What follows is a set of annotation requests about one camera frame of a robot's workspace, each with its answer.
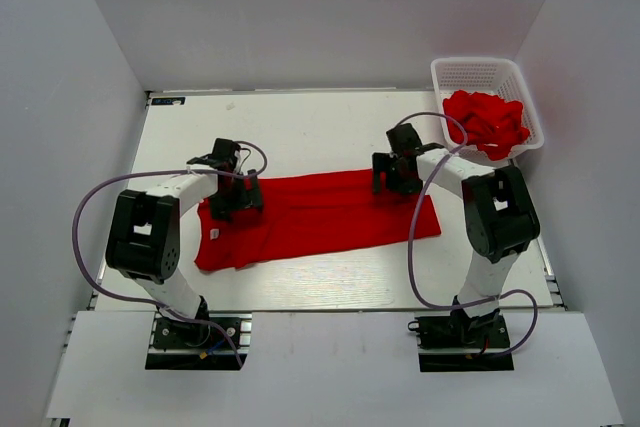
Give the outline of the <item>red t shirt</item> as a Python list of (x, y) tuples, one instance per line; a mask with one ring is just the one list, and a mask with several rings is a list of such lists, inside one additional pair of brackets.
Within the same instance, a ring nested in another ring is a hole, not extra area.
[(236, 211), (230, 221), (213, 218), (204, 201), (194, 263), (215, 272), (406, 241), (418, 196), (375, 194), (371, 183), (369, 169), (262, 179), (264, 207)]

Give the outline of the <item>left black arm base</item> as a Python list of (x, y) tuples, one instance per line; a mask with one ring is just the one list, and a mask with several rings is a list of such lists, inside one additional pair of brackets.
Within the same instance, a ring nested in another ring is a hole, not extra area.
[(154, 316), (146, 355), (148, 371), (239, 371), (229, 336), (244, 362), (249, 353), (252, 315), (212, 315), (225, 334), (213, 327), (183, 324), (159, 313)]

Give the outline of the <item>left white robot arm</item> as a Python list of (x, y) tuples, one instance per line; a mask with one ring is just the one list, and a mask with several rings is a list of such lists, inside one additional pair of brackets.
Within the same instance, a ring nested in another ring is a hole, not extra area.
[(180, 221), (206, 202), (210, 217), (231, 222), (238, 211), (260, 212), (259, 172), (243, 172), (242, 154), (258, 147), (218, 138), (212, 151), (187, 162), (187, 169), (147, 191), (127, 189), (117, 198), (106, 248), (106, 264), (142, 287), (157, 308), (178, 321), (177, 334), (199, 346), (211, 334), (205, 299), (179, 269)]

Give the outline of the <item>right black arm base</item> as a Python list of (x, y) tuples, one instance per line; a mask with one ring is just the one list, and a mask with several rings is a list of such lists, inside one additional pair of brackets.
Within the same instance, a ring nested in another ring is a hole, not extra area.
[(508, 372), (514, 370), (504, 317), (468, 330), (450, 315), (415, 317), (407, 330), (416, 336), (421, 373)]

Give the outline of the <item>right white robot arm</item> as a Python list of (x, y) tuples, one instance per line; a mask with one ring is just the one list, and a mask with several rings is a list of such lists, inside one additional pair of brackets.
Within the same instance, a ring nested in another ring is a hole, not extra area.
[(375, 194), (425, 194), (430, 183), (458, 196), (473, 249), (463, 286), (454, 297), (449, 331), (461, 344), (484, 338), (499, 317), (499, 297), (519, 256), (540, 234), (521, 171), (467, 160), (438, 143), (424, 144), (409, 123), (386, 132), (391, 151), (372, 155)]

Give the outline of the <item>red t shirts pile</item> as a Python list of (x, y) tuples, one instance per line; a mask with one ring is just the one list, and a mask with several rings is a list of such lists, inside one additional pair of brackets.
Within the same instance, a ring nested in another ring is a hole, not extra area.
[(467, 145), (475, 146), (492, 161), (505, 159), (514, 146), (530, 136), (523, 123), (524, 106), (520, 101), (458, 90), (443, 101), (443, 108), (464, 128)]

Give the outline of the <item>black table label sticker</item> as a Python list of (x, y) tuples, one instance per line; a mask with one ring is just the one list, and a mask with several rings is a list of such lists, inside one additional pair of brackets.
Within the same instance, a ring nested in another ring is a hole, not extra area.
[(151, 98), (150, 104), (152, 106), (179, 106), (184, 105), (186, 98), (184, 96), (179, 97), (154, 97)]

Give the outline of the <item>white plastic basket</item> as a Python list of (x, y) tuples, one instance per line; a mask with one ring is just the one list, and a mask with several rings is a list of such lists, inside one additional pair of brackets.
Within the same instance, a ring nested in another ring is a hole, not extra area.
[[(528, 88), (518, 66), (508, 60), (489, 57), (449, 57), (439, 58), (431, 63), (438, 111), (446, 117), (441, 120), (445, 141), (454, 148), (464, 140), (464, 128), (444, 113), (443, 101), (455, 91), (480, 92), (497, 95), (505, 101), (520, 101), (523, 106), (523, 123), (530, 130), (529, 138), (521, 145), (514, 146), (503, 160), (513, 159), (519, 154), (540, 148), (544, 135)], [(466, 145), (460, 153), (473, 159), (490, 160), (475, 146)]]

